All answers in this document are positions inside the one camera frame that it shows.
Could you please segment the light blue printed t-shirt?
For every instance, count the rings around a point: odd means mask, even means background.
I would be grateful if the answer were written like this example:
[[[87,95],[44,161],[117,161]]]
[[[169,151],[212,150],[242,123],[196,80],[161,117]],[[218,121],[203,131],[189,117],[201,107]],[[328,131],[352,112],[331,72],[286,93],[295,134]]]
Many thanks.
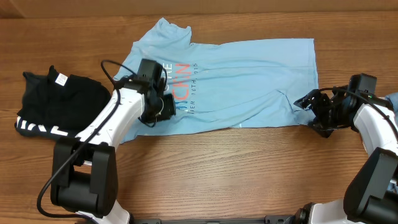
[[[160,19],[131,52],[117,79],[142,59],[167,71],[176,114],[150,128],[136,121],[124,137],[193,134],[223,128],[278,128],[314,117],[295,101],[318,88],[313,39],[262,39],[226,44],[191,41],[192,30]]]

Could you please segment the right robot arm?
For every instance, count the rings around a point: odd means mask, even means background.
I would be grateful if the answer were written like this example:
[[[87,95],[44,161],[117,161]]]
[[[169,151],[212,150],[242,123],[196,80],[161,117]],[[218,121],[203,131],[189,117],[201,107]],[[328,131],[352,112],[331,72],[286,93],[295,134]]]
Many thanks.
[[[343,128],[359,133],[368,159],[342,199],[308,203],[288,223],[397,223],[397,193],[389,189],[397,183],[397,125],[392,103],[374,93],[376,83],[360,73],[348,85],[314,89],[294,103],[313,111],[308,126],[324,138]]]

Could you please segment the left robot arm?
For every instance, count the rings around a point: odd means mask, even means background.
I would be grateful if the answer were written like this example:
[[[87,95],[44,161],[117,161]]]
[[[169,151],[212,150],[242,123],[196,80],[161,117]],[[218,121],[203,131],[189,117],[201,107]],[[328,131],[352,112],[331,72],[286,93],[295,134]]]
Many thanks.
[[[87,223],[134,223],[117,201],[116,150],[132,125],[149,128],[175,116],[174,97],[167,94],[167,71],[143,59],[137,72],[112,82],[113,95],[100,114],[74,138],[61,137],[53,149],[52,176],[37,197],[42,208],[45,191],[51,203],[67,210],[57,218],[83,218]]]

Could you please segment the blue denim garment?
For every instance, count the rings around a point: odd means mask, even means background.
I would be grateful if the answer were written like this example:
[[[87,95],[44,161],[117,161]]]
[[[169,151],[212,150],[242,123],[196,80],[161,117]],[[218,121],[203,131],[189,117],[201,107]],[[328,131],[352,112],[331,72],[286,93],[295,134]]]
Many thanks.
[[[398,92],[386,95],[385,99],[391,102],[394,114],[395,114],[395,116],[397,116],[397,114],[398,114]]]

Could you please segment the black folded t-shirt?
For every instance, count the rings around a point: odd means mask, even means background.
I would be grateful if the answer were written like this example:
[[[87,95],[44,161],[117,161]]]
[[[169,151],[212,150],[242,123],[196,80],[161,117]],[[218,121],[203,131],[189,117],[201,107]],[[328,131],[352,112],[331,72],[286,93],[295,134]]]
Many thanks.
[[[22,108],[14,123],[22,136],[59,139],[74,137],[87,128],[111,99],[100,82],[66,76],[52,65],[47,75],[24,72]]]

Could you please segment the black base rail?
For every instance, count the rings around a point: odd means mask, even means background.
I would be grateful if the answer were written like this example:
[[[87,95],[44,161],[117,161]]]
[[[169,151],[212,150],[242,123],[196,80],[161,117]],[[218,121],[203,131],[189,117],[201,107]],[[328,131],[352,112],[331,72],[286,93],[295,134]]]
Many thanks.
[[[133,224],[294,224],[306,223],[307,219],[295,215],[266,215],[264,218],[222,218],[222,219],[185,219],[161,220],[158,218],[137,219]]]

